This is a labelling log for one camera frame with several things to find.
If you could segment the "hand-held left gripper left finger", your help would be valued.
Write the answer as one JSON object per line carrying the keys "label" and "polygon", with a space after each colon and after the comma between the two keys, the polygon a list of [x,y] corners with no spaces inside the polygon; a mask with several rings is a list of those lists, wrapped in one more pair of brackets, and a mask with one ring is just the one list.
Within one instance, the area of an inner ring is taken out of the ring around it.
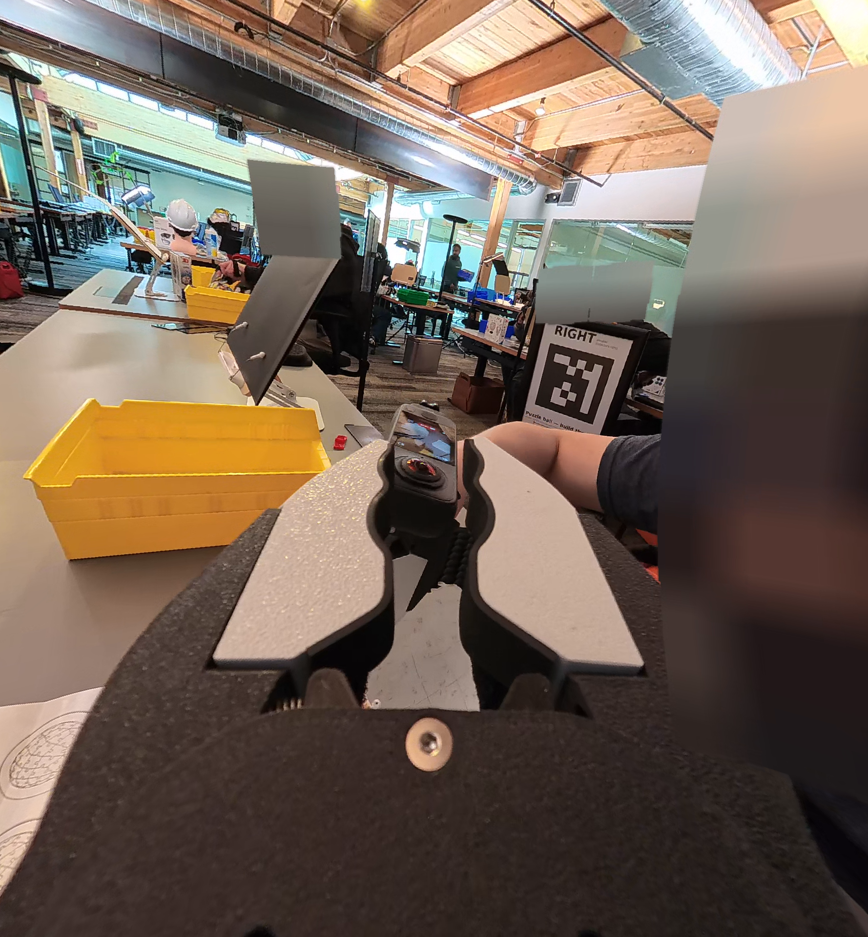
{"label": "hand-held left gripper left finger", "polygon": [[370,524],[387,451],[375,440],[282,505],[213,652],[218,667],[308,673],[319,652],[390,608],[391,560]]}

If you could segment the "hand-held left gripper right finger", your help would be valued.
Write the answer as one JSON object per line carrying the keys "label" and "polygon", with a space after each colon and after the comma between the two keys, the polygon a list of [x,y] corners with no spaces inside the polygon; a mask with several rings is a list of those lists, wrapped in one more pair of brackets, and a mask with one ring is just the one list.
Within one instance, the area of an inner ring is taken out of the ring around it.
{"label": "hand-held left gripper right finger", "polygon": [[464,444],[472,547],[460,606],[491,676],[639,674],[642,656],[572,504],[489,439]]}

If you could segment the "person's right forearm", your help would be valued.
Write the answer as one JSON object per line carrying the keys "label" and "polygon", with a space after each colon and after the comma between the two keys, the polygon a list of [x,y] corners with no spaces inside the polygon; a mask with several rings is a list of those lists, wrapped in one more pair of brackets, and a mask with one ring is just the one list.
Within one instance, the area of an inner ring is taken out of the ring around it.
{"label": "person's right forearm", "polygon": [[601,461],[614,437],[511,422],[471,437],[489,440],[545,478],[576,508],[603,511],[597,492]]}

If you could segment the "brown cardboard box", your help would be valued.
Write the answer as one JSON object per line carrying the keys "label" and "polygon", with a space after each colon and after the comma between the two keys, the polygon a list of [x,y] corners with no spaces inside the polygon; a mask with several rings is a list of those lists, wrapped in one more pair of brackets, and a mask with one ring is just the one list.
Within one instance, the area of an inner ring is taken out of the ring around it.
{"label": "brown cardboard box", "polygon": [[461,372],[455,379],[450,403],[471,415],[498,416],[505,396],[502,381],[487,376],[476,377]]}

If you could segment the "grey metal trash can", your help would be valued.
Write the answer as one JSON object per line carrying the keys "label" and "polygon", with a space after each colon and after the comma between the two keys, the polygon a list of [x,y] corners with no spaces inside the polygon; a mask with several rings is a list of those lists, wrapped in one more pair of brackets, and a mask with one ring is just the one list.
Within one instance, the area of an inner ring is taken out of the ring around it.
{"label": "grey metal trash can", "polygon": [[410,374],[436,376],[444,342],[439,337],[408,334],[405,340],[402,366]]}

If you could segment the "yellow plastic bin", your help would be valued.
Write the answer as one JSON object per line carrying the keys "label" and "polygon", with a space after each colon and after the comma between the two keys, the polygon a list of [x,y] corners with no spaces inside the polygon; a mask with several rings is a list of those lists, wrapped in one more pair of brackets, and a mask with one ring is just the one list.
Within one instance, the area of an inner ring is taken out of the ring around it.
{"label": "yellow plastic bin", "polygon": [[184,287],[187,316],[204,322],[233,325],[249,297],[248,290],[206,265],[192,266],[190,284]]}
{"label": "yellow plastic bin", "polygon": [[310,407],[89,399],[24,477],[83,559],[229,545],[330,465]]}

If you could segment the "black office chair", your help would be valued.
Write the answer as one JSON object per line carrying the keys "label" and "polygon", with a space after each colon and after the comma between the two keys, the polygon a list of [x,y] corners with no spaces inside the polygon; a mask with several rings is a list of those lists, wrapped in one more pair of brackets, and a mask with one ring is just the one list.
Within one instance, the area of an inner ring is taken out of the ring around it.
{"label": "black office chair", "polygon": [[355,406],[363,411],[370,371],[370,339],[373,318],[374,295],[359,291],[348,311],[335,311],[328,314],[333,350],[333,370],[331,376],[343,375],[358,379]]}

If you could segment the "black screen with square pattern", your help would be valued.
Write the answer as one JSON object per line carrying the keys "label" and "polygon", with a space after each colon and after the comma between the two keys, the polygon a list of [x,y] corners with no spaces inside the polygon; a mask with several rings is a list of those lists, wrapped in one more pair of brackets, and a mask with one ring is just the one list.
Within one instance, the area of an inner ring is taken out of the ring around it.
{"label": "black screen with square pattern", "polygon": [[541,324],[524,369],[520,420],[612,437],[649,332],[618,323]]}

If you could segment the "white instruction leaflet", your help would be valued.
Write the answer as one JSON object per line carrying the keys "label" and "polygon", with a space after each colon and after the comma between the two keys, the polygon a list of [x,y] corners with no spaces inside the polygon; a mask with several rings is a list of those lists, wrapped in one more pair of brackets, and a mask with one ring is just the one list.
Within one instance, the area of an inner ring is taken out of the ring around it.
{"label": "white instruction leaflet", "polygon": [[36,836],[65,761],[102,693],[0,707],[0,896]]}

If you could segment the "long spiral ventilation duct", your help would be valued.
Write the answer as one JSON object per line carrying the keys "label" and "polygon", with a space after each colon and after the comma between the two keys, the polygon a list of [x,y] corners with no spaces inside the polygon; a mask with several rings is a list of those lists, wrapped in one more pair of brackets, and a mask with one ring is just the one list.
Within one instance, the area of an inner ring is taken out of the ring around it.
{"label": "long spiral ventilation duct", "polygon": [[534,191],[536,182],[532,177],[506,168],[484,156],[455,149],[405,120],[279,62],[263,46],[228,33],[223,24],[207,20],[172,2],[107,1],[100,2],[100,6],[170,39],[185,42],[197,50],[211,53],[230,64],[244,67],[261,77],[363,120],[396,142],[419,147],[422,156],[414,161],[428,170],[454,170],[465,167],[495,180],[505,179],[522,194]]}

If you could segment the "wide silver ventilation duct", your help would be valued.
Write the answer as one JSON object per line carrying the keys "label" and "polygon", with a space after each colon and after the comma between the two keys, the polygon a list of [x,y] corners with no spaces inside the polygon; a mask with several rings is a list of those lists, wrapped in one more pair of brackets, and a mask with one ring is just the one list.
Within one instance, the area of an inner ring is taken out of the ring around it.
{"label": "wide silver ventilation duct", "polygon": [[605,1],[712,100],[798,82],[802,69],[749,1]]}

